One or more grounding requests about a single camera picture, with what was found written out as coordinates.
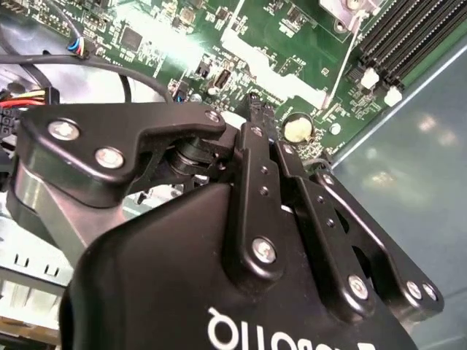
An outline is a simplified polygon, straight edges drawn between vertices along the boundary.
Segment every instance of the black plastic bracket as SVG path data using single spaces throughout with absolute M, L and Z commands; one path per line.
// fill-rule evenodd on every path
M 47 128 L 56 120 L 75 125 L 79 137 L 54 138 Z M 16 150 L 30 171 L 71 197 L 109 208 L 127 193 L 153 187 L 155 169 L 177 140 L 219 139 L 224 131 L 222 117 L 203 104 L 62 104 L 24 113 Z M 96 151 L 102 147 L 117 149 L 124 164 L 101 166 Z
M 442 312 L 444 300 L 435 284 L 344 185 L 323 171 L 317 171 L 313 180 L 331 195 L 339 220 L 347 228 L 344 240 L 353 247 L 366 267 L 366 277 L 394 316 L 400 322 L 420 322 Z
M 323 187 L 311 182 L 295 150 L 284 142 L 274 145 L 281 170 L 282 197 L 296 213 L 301 237 L 317 288 L 328 309 L 345 321 L 358 321 L 374 312 L 374 295 L 356 295 L 351 279 L 365 280 L 343 227 Z
M 269 140 L 263 129 L 251 122 L 243 124 L 231 166 L 235 183 L 225 234 L 224 268 L 238 287 L 259 294 L 281 278 L 286 256 L 279 171 L 269 157 Z

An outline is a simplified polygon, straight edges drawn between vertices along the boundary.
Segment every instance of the green circuit board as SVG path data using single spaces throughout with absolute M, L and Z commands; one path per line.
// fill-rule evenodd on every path
M 235 110 L 246 93 L 255 91 L 274 106 L 278 128 L 291 113 L 310 115 L 315 135 L 313 141 L 297 147 L 303 159 L 315 158 L 324 149 L 335 154 L 387 108 L 382 96 L 362 93 L 345 76 L 327 109 L 318 109 L 301 97 L 277 98 L 258 86 L 247 64 L 223 48 L 221 42 L 238 0 L 122 0 L 107 9 L 86 1 L 60 0 L 57 4 L 82 29 L 85 38 L 95 44 L 96 54 L 108 61 L 155 77 L 171 92 L 184 82 L 188 98 L 198 94 L 220 111 Z M 392 3 L 393 0 L 384 1 L 380 14 Z M 70 36 L 69 28 L 42 0 L 31 0 L 25 5 L 23 15 Z M 366 20 L 362 35 L 376 21 L 378 15 Z M 466 32 L 466 26 L 461 27 L 419 65 L 409 83 Z M 276 73 L 294 74 L 314 89 L 324 91 L 332 89 L 352 38 L 349 32 L 336 32 L 334 18 L 320 7 L 318 0 L 246 0 L 232 29 L 248 45 L 262 51 Z M 206 78 L 196 74 L 203 59 L 211 63 Z M 348 68 L 355 62 L 356 57 L 351 55 Z M 223 69 L 231 72 L 228 83 L 215 96 L 208 96 Z M 337 135 L 329 131 L 333 124 L 341 127 Z

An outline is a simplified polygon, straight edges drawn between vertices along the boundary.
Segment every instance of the black mounting arm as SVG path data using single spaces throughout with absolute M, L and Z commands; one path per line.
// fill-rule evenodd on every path
M 23 115 L 7 205 L 75 267 L 64 349 L 415 349 L 440 291 L 328 172 L 201 104 Z M 129 193 L 209 184 L 131 221 Z

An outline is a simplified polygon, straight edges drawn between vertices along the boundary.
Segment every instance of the capacitor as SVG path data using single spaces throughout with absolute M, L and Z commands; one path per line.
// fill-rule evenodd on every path
M 341 133 L 341 130 L 342 130 L 342 127 L 340 124 L 338 124 L 337 122 L 335 122 L 333 125 L 331 125 L 331 127 L 329 128 L 329 132 L 336 136 L 336 135 L 339 135 Z
M 305 144 L 314 138 L 312 118 L 301 112 L 290 114 L 282 124 L 284 139 L 292 144 Z
M 203 98 L 198 93 L 194 93 L 192 96 L 190 96 L 190 101 L 191 102 L 202 102 Z

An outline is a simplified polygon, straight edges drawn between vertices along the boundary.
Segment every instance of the electronic components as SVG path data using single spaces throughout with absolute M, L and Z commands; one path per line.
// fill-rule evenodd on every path
M 27 13 L 28 0 L 1 0 L 0 5 L 13 11 L 14 13 Z
M 402 79 L 466 18 L 467 1 L 396 1 L 360 43 L 360 61 L 388 88 L 403 89 Z
M 185 102 L 188 96 L 189 85 L 186 82 L 180 82 L 178 84 L 177 91 L 174 94 L 175 102 Z
M 225 84 L 228 82 L 228 78 L 231 77 L 231 72 L 228 71 L 227 69 L 224 69 L 219 77 L 216 79 L 214 86 L 219 89 L 223 89 Z
M 219 7 L 216 12 L 216 18 L 219 20 L 226 20 L 228 17 L 228 10 L 225 7 Z
M 184 7 L 180 11 L 180 20 L 187 26 L 190 26 L 195 20 L 195 13 L 193 10 Z
M 126 26 L 123 29 L 123 33 L 120 38 L 120 43 L 122 44 L 122 46 L 124 46 L 124 48 L 136 52 L 138 51 L 142 40 L 143 37 L 141 34 Z
M 244 118 L 255 125 L 260 125 L 268 134 L 269 139 L 276 141 L 279 138 L 274 109 L 270 104 L 262 102 L 257 93 L 246 94 L 241 104 L 235 110 L 235 114 L 230 112 L 228 114 L 231 116 L 229 122 L 231 123 L 234 120 L 233 125 L 236 128 L 240 128 L 243 123 L 241 118 Z
M 301 18 L 301 12 L 300 10 L 295 7 L 295 6 L 292 6 L 289 10 L 289 12 L 287 13 L 287 19 L 291 22 L 291 23 L 294 23 L 294 22 L 298 22 Z
M 366 88 L 371 90 L 379 81 L 379 75 L 373 68 L 366 69 L 363 77 L 360 81 L 360 84 Z
M 204 61 L 201 61 L 199 63 L 198 68 L 195 71 L 195 74 L 200 76 L 203 79 L 206 79 L 208 77 L 210 71 L 211 71 L 211 69 L 209 67 L 209 64 L 204 62 Z
M 196 9 L 201 9 L 204 4 L 204 0 L 190 0 L 190 4 L 192 4 Z
M 292 113 L 282 124 L 282 135 L 291 144 L 310 142 L 314 137 L 314 126 L 309 115 Z
M 395 106 L 399 102 L 402 101 L 402 94 L 401 91 L 395 86 L 390 87 L 387 95 L 385 97 L 385 103 L 389 106 Z

